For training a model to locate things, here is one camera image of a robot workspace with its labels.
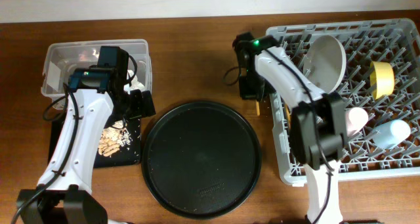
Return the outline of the clear plastic bin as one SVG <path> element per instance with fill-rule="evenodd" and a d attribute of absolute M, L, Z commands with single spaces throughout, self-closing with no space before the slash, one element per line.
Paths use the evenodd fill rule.
<path fill-rule="evenodd" d="M 135 81 L 139 89 L 152 91 L 152 60 L 144 39 L 113 39 L 54 43 L 47 51 L 41 93 L 52 101 L 64 95 L 63 84 L 77 68 L 88 68 L 98 61 L 102 46 L 116 46 L 127 51 L 137 63 Z"/>

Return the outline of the food scraps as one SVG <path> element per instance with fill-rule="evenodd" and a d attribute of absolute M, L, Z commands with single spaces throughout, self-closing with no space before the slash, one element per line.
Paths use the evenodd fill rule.
<path fill-rule="evenodd" d="M 132 142 L 131 134 L 127 129 L 127 123 L 124 121 L 117 121 L 114 125 L 102 131 L 98 154 L 103 157 L 110 157 L 121 148 L 129 148 Z"/>

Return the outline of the grey plate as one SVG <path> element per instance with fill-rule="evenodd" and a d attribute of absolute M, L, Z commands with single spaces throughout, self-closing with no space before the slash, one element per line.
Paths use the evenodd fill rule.
<path fill-rule="evenodd" d="M 321 36 L 304 57 L 303 74 L 316 87 L 331 93 L 343 80 L 346 62 L 342 43 L 330 35 Z"/>

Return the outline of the grey dishwasher rack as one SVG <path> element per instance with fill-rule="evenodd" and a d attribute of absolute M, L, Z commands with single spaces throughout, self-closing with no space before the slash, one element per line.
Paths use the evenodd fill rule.
<path fill-rule="evenodd" d="M 330 35 L 343 44 L 346 70 L 337 91 L 347 108 L 362 107 L 369 121 L 343 149 L 340 181 L 419 175 L 419 32 L 412 20 L 274 26 L 266 34 L 285 47 L 299 68 L 319 37 Z M 378 100 L 369 82 L 372 61 L 390 63 L 395 77 L 393 93 Z M 409 137 L 393 148 L 377 147 L 373 130 L 392 120 L 408 123 Z"/>

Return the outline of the blue cup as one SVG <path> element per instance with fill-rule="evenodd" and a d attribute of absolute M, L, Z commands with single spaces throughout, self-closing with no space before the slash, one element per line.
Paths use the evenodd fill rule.
<path fill-rule="evenodd" d="M 377 147 L 392 149 L 409 137 L 411 129 L 403 120 L 392 120 L 375 127 L 373 132 L 373 142 Z"/>

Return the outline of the round black tray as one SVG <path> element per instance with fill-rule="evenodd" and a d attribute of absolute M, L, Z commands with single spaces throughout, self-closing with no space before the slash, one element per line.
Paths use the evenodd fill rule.
<path fill-rule="evenodd" d="M 236 110 L 193 101 L 168 111 L 152 126 L 142 154 L 142 175 L 168 211 L 212 219 L 240 206 L 261 173 L 260 142 Z"/>

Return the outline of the pink cup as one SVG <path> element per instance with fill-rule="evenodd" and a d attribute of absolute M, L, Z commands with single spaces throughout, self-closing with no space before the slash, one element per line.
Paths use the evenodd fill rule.
<path fill-rule="evenodd" d="M 368 113 L 360 107 L 348 109 L 345 112 L 346 132 L 351 137 L 361 130 L 368 122 Z"/>

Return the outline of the yellow bowl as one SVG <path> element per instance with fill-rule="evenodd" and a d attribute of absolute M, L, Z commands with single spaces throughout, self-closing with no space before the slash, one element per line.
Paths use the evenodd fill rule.
<path fill-rule="evenodd" d="M 384 96 L 389 96 L 394 91 L 395 77 L 392 65 L 388 62 L 372 61 L 370 68 L 373 69 L 369 76 L 371 86 L 375 86 L 373 90 L 373 98 L 375 100 Z"/>

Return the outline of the wooden chopstick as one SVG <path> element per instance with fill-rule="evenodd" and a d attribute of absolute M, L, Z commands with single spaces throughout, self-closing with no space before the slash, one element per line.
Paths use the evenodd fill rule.
<path fill-rule="evenodd" d="M 261 112 L 260 112 L 259 101 L 256 101 L 255 104 L 256 104 L 256 113 L 257 113 L 257 116 L 260 116 Z"/>
<path fill-rule="evenodd" d="M 285 110 L 285 118 L 287 120 L 287 126 L 290 127 L 291 126 L 291 114 L 289 111 L 289 107 L 288 105 L 284 105 L 284 110 Z"/>

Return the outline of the black rectangular tray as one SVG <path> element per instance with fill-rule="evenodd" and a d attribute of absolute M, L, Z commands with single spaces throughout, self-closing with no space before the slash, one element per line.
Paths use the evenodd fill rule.
<path fill-rule="evenodd" d="M 49 145 L 48 162 L 50 162 L 54 153 L 65 117 L 55 121 L 51 125 L 51 138 Z M 94 168 L 110 168 L 118 166 L 130 166 L 138 164 L 141 161 L 141 120 L 135 119 L 127 122 L 127 129 L 131 134 L 132 142 L 129 148 L 121 148 L 110 157 L 103 157 L 96 153 Z"/>

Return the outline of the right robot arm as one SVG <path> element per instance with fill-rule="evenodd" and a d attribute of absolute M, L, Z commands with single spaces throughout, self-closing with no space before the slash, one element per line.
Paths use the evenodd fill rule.
<path fill-rule="evenodd" d="M 240 70 L 240 97 L 261 101 L 277 93 L 291 108 L 289 145 L 305 166 L 309 193 L 307 223 L 341 223 L 338 171 L 348 143 L 345 104 L 336 93 L 326 93 L 310 82 L 271 35 L 237 35 L 232 48 Z"/>

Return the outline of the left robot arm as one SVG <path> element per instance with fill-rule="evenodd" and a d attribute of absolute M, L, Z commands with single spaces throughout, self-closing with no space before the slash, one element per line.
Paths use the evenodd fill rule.
<path fill-rule="evenodd" d="M 51 160 L 35 189 L 22 189 L 16 223 L 111 223 L 91 193 L 94 162 L 101 134 L 119 120 L 155 115 L 149 91 L 130 90 L 134 58 L 116 46 L 102 46 L 98 62 L 78 68 L 63 85 L 65 111 L 52 117 L 64 125 Z"/>

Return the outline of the large white tissue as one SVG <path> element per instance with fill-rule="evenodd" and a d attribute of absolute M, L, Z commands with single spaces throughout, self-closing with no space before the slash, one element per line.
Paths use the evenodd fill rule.
<path fill-rule="evenodd" d="M 141 82 L 139 82 L 137 75 L 132 70 L 127 71 L 127 79 L 131 79 L 131 82 L 124 86 L 124 90 L 127 93 L 130 93 L 131 91 L 137 89 L 141 91 L 144 91 L 146 89 L 145 86 Z"/>

